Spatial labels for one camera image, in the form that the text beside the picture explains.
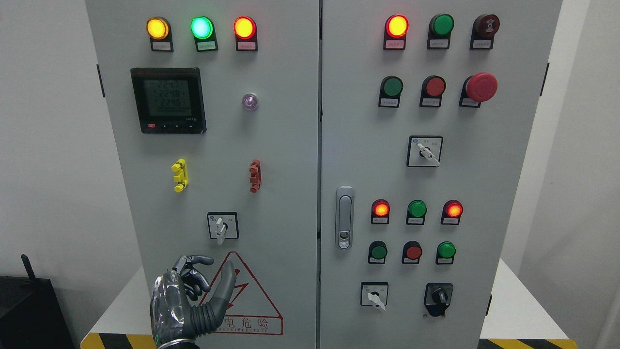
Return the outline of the grey metallic robot hand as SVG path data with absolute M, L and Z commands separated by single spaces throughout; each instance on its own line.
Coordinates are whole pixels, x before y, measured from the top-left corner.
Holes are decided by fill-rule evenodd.
M 200 306 L 190 301 L 211 290 L 195 264 L 212 265 L 213 258 L 182 255 L 171 270 L 154 282 L 149 315 L 153 340 L 159 349 L 197 349 L 196 339 L 223 323 L 236 282 L 233 263 L 224 263 L 221 280 L 211 299 Z

